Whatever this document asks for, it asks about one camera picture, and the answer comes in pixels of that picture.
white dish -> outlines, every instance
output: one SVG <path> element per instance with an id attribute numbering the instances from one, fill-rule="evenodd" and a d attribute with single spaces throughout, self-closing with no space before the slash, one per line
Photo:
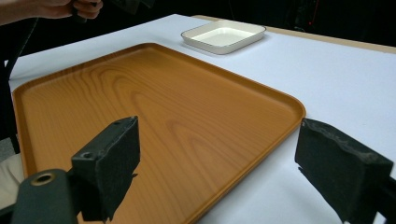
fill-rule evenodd
<path id="1" fill-rule="evenodd" d="M 215 54 L 227 54 L 256 42 L 264 36 L 265 27 L 239 21 L 213 21 L 185 31 L 184 42 Z"/>

white table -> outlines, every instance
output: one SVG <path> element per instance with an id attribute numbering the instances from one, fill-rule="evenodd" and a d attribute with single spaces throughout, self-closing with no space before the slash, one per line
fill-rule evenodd
<path id="1" fill-rule="evenodd" d="M 22 83 L 72 65 L 154 42 L 288 93 L 307 117 L 340 129 L 396 161 L 396 54 L 266 32 L 228 55 L 183 43 L 180 34 L 210 21 L 171 15 L 112 34 L 21 57 L 11 75 Z M 294 162 L 294 132 L 200 223 L 340 223 Z M 383 223 L 377 217 L 375 223 Z"/>

person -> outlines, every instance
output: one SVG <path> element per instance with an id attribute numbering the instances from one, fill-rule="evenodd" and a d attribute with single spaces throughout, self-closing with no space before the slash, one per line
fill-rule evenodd
<path id="1" fill-rule="evenodd" d="M 95 19 L 102 0 L 0 0 L 0 25 L 30 18 L 61 19 L 73 10 L 85 19 Z"/>

wooden tray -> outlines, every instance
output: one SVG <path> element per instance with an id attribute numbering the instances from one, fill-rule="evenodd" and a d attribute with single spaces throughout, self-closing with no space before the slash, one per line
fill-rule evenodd
<path id="1" fill-rule="evenodd" d="M 156 44 L 33 80 L 13 96 L 27 175 L 69 170 L 110 122 L 139 117 L 139 176 L 118 224 L 198 220 L 305 115 L 291 96 Z"/>

